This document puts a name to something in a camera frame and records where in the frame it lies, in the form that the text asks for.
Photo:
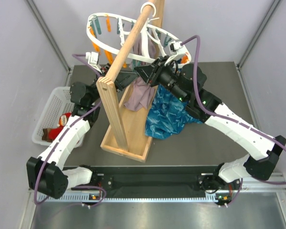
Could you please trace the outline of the white oval clip hanger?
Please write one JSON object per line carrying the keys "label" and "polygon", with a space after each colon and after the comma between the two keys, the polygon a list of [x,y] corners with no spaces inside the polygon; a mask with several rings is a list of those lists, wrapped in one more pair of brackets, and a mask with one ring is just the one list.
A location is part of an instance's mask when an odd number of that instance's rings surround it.
{"label": "white oval clip hanger", "polygon": [[[129,50],[125,59],[152,63],[155,58],[152,58],[149,55],[148,41],[150,40],[156,45],[161,57],[169,56],[170,50],[168,44],[173,41],[180,42],[180,40],[172,33],[152,24],[152,21],[160,19],[160,14],[157,12],[157,7],[155,5],[156,3],[156,0],[149,0],[144,3],[140,9],[140,16],[136,20],[119,14],[107,12],[97,12],[91,14],[87,19],[86,34],[95,48],[94,52],[98,52],[100,55],[101,51],[104,51],[107,55],[109,64],[112,64],[113,55],[118,56],[119,52],[122,51],[123,48],[127,47]],[[120,48],[114,48],[98,39],[97,35],[101,35],[102,33],[102,25],[100,24],[99,19],[104,19],[106,21],[108,31],[111,31],[110,20],[116,20],[116,31],[120,39]],[[133,46],[139,37],[141,37],[142,41],[142,55],[133,54]],[[186,55],[177,60],[177,67],[182,68],[184,65],[189,64],[191,60],[191,54],[187,49]]]}

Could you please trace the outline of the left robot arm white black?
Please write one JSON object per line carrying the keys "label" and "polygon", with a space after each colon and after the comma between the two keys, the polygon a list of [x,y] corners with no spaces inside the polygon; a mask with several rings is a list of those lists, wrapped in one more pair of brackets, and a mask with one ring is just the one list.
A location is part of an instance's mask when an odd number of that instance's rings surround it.
{"label": "left robot arm white black", "polygon": [[27,161],[29,187],[34,190],[34,202],[38,201],[38,193],[46,198],[59,199],[66,190],[77,186],[94,189],[98,185],[98,177],[87,166],[64,169],[65,162],[82,137],[96,123],[101,99],[94,81],[91,85],[75,82],[70,87],[73,111],[62,127],[58,136],[50,146],[38,157],[30,157]]}

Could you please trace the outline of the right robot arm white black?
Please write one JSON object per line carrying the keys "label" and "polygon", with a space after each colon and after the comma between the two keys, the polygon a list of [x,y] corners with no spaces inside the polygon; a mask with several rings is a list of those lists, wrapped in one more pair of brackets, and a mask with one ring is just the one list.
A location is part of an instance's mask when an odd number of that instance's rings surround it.
{"label": "right robot arm white black", "polygon": [[259,131],[205,90],[203,86],[207,77],[197,62],[186,64],[180,70],[177,65],[177,61],[161,57],[134,70],[144,82],[151,86],[161,85],[177,99],[186,102],[185,110],[191,117],[220,131],[247,151],[246,156],[221,163],[216,168],[211,178],[214,188],[223,189],[245,177],[268,183],[286,148],[286,139]]}

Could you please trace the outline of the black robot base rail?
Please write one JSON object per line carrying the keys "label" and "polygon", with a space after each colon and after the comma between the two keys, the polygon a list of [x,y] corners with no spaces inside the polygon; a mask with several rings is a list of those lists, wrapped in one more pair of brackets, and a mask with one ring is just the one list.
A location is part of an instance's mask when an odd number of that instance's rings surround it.
{"label": "black robot base rail", "polygon": [[240,181],[216,184],[212,180],[215,166],[111,166],[91,167],[90,183],[102,187],[107,198],[202,198],[208,193],[236,191]]}

